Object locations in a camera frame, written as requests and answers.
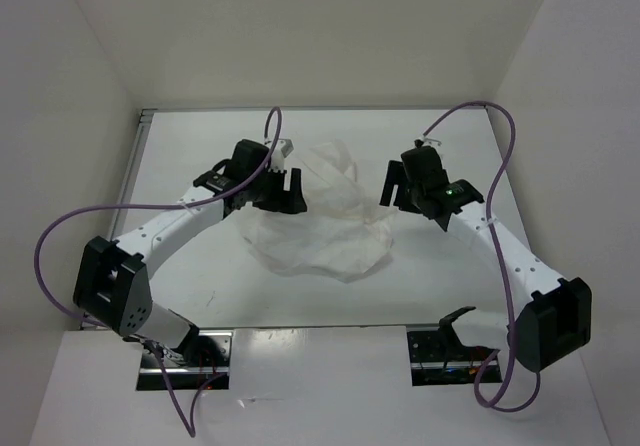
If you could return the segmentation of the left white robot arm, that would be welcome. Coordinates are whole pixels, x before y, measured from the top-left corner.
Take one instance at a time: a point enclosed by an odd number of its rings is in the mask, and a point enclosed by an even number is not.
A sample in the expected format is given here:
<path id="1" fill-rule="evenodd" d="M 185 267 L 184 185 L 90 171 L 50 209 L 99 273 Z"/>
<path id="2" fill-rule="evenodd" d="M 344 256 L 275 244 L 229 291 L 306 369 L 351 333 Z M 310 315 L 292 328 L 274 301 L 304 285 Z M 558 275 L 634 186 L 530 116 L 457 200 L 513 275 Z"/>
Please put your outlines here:
<path id="1" fill-rule="evenodd" d="M 287 170 L 289 139 L 260 144 L 243 139 L 233 155 L 197 177 L 176 208 L 84 248 L 73 302 L 122 338 L 149 342 L 176 365 L 215 351 L 198 326 L 153 301 L 150 281 L 177 251 L 235 211 L 254 208 L 295 215 L 307 210 L 301 171 Z"/>

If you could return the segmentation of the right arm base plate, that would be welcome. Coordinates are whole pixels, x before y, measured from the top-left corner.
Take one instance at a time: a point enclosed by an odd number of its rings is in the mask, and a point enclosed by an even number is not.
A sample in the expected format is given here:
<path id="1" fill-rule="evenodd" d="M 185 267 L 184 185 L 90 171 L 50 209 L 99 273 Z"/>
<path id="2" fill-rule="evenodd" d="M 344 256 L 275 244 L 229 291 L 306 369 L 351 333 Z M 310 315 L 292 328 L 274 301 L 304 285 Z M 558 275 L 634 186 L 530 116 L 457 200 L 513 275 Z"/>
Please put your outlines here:
<path id="1" fill-rule="evenodd" d="M 414 387 L 473 384 L 492 352 L 486 347 L 448 346 L 435 327 L 408 329 L 406 337 Z"/>

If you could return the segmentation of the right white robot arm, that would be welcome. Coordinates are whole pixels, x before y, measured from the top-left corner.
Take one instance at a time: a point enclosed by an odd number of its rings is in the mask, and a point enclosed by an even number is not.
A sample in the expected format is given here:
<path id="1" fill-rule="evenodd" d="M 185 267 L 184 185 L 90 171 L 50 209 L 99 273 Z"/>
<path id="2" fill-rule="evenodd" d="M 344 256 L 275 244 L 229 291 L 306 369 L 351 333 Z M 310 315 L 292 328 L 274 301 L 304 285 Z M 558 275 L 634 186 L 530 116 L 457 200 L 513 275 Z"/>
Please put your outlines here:
<path id="1" fill-rule="evenodd" d="M 592 291 L 579 277 L 566 279 L 545 265 L 490 213 L 468 181 L 450 181 L 435 148 L 402 153 L 387 166 L 380 203 L 434 221 L 509 285 L 505 314 L 464 306 L 438 323 L 438 346 L 450 359 L 472 347 L 515 345 L 515 358 L 539 373 L 591 338 Z"/>

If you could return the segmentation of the white fabric skirt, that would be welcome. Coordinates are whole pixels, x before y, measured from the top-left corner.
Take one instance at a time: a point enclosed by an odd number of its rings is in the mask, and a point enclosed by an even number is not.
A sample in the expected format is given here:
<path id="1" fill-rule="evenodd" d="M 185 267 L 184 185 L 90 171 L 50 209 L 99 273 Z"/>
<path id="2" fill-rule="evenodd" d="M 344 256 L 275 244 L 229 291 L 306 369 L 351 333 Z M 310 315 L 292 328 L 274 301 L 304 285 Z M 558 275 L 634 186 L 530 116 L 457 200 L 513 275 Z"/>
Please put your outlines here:
<path id="1" fill-rule="evenodd" d="M 249 253 L 281 276 L 314 274 L 347 283 L 389 258 L 395 212 L 374 201 L 340 140 L 294 155 L 308 210 L 286 215 L 247 208 L 236 220 Z"/>

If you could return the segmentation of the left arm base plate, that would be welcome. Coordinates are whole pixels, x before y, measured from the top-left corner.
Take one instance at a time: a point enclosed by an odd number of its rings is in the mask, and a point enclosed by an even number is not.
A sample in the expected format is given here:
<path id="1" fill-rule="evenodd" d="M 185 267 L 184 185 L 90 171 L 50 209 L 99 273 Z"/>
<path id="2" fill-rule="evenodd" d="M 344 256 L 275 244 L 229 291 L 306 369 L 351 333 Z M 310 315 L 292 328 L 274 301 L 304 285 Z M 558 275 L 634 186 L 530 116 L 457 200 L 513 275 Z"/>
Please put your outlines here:
<path id="1" fill-rule="evenodd" d="M 143 349 L 137 377 L 137 391 L 165 391 L 160 365 L 166 369 L 169 382 L 176 391 L 226 390 L 229 387 L 232 330 L 203 330 L 198 348 L 189 358 L 157 346 L 160 359 Z"/>

